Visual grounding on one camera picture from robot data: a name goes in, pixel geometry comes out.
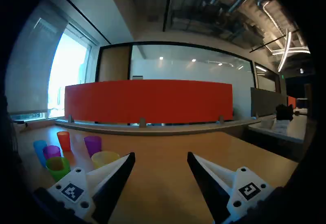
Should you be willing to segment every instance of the orange privacy panel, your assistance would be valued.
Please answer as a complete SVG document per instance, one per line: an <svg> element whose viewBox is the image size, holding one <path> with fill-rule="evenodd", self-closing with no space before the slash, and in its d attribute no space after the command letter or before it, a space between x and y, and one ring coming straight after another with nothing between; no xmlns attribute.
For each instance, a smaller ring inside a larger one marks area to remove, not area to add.
<svg viewBox="0 0 326 224"><path fill-rule="evenodd" d="M296 106L297 106L297 105L296 105L296 102L297 102L297 99L296 99L296 98L288 96L288 106L289 106L290 104L292 104L293 109L295 109Z"/></svg>
<svg viewBox="0 0 326 224"><path fill-rule="evenodd" d="M126 80L66 86L65 117L76 120L189 123L232 119L232 85L205 81Z"/></svg>

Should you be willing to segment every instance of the blue cup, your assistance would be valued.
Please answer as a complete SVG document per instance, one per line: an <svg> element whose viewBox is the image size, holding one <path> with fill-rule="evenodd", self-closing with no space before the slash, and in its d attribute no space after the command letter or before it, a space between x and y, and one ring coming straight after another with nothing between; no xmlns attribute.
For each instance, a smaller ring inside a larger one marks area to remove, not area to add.
<svg viewBox="0 0 326 224"><path fill-rule="evenodd" d="M43 149L47 146L46 141L44 141L44 140L35 141L33 143L33 146L34 146L36 155L37 155L39 161L41 162L42 166L46 167L45 166L46 160L45 160L45 157L43 154Z"/></svg>

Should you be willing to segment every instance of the purple cup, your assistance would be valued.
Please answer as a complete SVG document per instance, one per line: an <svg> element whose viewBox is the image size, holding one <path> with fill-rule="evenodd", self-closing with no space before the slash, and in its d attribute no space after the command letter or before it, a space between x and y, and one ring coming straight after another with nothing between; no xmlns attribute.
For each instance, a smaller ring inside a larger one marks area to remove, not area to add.
<svg viewBox="0 0 326 224"><path fill-rule="evenodd" d="M43 154L46 160L52 157L61 157L60 148L55 145L46 146L43 149Z"/></svg>
<svg viewBox="0 0 326 224"><path fill-rule="evenodd" d="M87 136L84 138L84 141L90 157L102 151L102 139L99 136Z"/></svg>

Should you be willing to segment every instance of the wooden table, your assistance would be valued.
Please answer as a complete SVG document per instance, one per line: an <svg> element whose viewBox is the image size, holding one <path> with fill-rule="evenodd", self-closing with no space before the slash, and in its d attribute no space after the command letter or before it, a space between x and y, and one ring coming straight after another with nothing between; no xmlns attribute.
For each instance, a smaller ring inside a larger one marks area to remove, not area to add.
<svg viewBox="0 0 326 224"><path fill-rule="evenodd" d="M64 156L71 168L93 169L83 138L94 133L58 126L19 135L19 153L29 187L54 184L38 162L33 141L59 145L56 133L69 131L72 152ZM120 156L135 152L136 162L109 223L212 223L213 219L187 163L187 152L236 170L247 166L273 187L285 185L297 163L222 132L185 136L116 136L99 134L103 149Z"/></svg>

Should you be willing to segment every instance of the yellow cup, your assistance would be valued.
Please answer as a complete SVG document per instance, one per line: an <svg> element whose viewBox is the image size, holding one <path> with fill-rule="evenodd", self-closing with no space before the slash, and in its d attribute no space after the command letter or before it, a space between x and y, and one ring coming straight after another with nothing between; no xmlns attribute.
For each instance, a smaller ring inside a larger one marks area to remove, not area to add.
<svg viewBox="0 0 326 224"><path fill-rule="evenodd" d="M96 169L116 161L120 156L115 152L100 151L92 155L92 161Z"/></svg>

